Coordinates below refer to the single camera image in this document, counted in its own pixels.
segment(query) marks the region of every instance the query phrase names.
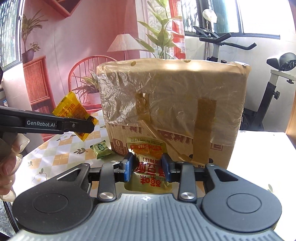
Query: cardboard box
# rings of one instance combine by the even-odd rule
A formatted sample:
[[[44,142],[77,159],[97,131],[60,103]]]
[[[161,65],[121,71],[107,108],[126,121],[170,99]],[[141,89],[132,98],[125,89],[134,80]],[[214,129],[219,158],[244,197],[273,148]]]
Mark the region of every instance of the cardboard box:
[[[127,137],[152,137],[138,120],[137,94],[149,97],[147,121],[193,161],[226,168],[243,112],[250,67],[203,60],[138,59],[97,67],[112,149],[127,153]],[[173,160],[178,156],[170,147]]]

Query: chair backrest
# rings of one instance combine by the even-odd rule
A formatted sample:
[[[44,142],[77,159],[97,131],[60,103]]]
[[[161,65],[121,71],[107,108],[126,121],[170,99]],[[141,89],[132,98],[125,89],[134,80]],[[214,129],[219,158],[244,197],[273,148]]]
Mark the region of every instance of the chair backrest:
[[[105,55],[93,55],[80,60],[77,64],[73,66],[73,68],[69,73],[69,76],[68,76],[69,92],[83,85],[83,83],[81,83],[81,80],[82,80],[81,77],[90,76],[89,70],[96,72],[96,67],[99,64],[109,62],[109,61],[117,61],[117,60]],[[75,94],[81,103],[86,102],[85,95],[80,97],[77,91]]]

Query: clear plastic wrap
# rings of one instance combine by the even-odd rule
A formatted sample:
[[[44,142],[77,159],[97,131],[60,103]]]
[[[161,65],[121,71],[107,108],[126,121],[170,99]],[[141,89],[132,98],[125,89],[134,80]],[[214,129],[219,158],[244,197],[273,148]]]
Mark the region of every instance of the clear plastic wrap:
[[[145,58],[103,63],[97,75],[105,122],[140,126],[135,95],[147,93],[155,128],[193,138],[198,101],[208,99],[215,101],[210,142],[234,146],[250,70],[243,63],[203,60]]]

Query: flower pot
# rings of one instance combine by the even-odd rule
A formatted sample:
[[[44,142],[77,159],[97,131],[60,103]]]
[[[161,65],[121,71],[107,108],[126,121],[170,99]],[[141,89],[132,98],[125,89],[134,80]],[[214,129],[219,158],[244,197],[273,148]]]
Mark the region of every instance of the flower pot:
[[[88,93],[87,99],[89,100],[90,104],[100,104],[101,103],[101,97],[100,93]]]
[[[34,50],[29,49],[26,52],[22,54],[22,63],[25,64],[27,62],[30,62],[34,58]]]

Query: exercise bike handlebar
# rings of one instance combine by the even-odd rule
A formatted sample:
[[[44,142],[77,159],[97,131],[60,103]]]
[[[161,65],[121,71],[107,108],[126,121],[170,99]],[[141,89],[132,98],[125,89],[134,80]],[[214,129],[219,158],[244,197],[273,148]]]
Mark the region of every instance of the exercise bike handlebar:
[[[231,37],[231,33],[226,33],[224,35],[222,35],[219,38],[204,38],[204,37],[200,37],[200,41],[202,42],[208,42],[208,43],[213,43],[213,44],[218,44],[226,39],[229,39]]]
[[[251,50],[251,49],[253,49],[253,48],[255,48],[257,46],[256,43],[253,43],[250,46],[242,46],[242,45],[229,43],[229,42],[222,42],[222,45],[228,45],[228,46],[232,46],[232,47],[243,49],[243,50]]]

